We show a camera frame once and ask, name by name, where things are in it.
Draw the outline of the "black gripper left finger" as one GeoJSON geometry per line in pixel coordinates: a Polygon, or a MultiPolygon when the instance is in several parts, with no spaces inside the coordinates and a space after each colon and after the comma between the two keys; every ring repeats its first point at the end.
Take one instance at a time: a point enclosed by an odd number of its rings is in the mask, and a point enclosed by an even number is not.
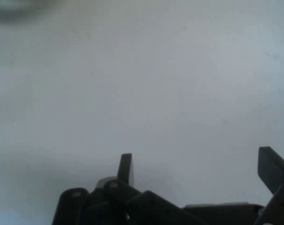
{"type": "Polygon", "coordinates": [[[117,176],[92,191],[73,188],[59,198],[54,225],[202,225],[203,221],[151,191],[133,187],[132,154],[121,155],[117,176]]]}

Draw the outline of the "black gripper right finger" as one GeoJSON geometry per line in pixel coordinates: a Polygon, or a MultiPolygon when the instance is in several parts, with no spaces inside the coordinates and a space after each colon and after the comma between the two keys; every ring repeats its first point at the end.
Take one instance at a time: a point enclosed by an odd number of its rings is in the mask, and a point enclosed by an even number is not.
{"type": "Polygon", "coordinates": [[[273,196],[255,224],[284,225],[284,159],[271,147],[259,148],[258,175],[273,196]]]}

